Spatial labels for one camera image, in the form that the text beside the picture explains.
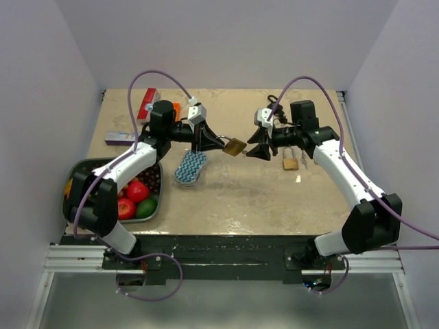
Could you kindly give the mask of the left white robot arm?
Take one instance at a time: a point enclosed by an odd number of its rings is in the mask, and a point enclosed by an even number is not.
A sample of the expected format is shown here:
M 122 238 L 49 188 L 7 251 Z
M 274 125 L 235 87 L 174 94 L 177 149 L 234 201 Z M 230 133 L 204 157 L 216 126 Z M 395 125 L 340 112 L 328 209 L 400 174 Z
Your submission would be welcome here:
M 206 109 L 191 98 L 187 122 L 176 120 L 170 101 L 157 101 L 150 120 L 137 141 L 122 155 L 93 171 L 73 172 L 69 195 L 64 199 L 64 218 L 75 228 L 88 230 L 118 251 L 118 261 L 127 269 L 141 264 L 136 237 L 118 220 L 117 196 L 143 170 L 154 166 L 170 150 L 172 142 L 190 143 L 194 151 L 223 149 L 224 143 L 209 128 Z

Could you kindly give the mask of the brass padlock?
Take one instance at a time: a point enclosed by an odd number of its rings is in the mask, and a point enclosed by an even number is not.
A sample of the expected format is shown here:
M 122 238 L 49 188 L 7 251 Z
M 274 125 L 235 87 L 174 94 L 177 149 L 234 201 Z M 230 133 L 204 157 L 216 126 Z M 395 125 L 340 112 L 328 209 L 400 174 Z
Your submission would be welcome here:
M 298 160 L 294 148 L 291 146 L 284 147 L 283 153 L 283 169 L 285 171 L 297 171 L 299 170 Z
M 238 156 L 239 154 L 242 154 L 247 146 L 247 143 L 237 138 L 230 138 L 224 135 L 219 135 L 217 138 L 226 141 L 222 151 L 230 156 Z

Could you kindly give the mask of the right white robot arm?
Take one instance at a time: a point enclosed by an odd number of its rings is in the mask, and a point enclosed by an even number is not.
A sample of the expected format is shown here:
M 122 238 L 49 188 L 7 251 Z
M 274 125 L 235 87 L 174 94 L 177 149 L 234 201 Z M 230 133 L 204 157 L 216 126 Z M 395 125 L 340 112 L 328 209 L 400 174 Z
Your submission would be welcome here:
M 305 253 L 313 269 L 323 268 L 335 254 L 360 254 L 389 245 L 399 239 L 402 201 L 397 194 L 386 194 L 359 169 L 341 146 L 340 138 L 329 127 L 320 127 L 312 101 L 290 105 L 293 125 L 276 128 L 271 110 L 256 111 L 257 131 L 248 143 L 254 148 L 247 155 L 270 160 L 279 148 L 298 147 L 320 165 L 343 194 L 351 212 L 338 231 L 317 236 Z

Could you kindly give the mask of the astronaut keychain with keys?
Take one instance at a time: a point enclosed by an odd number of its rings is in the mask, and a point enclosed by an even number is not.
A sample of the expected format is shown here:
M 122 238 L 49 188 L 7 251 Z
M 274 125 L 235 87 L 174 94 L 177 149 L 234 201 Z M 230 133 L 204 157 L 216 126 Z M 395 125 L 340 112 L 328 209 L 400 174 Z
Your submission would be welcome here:
M 304 150 L 302 150 L 302 151 L 301 151 L 301 156 L 300 156 L 300 161 L 301 161 L 301 163 L 303 164 L 303 166 L 306 168 L 306 170 L 309 169 L 307 159 L 308 159 L 308 157 L 307 157 L 306 152 L 305 152 Z

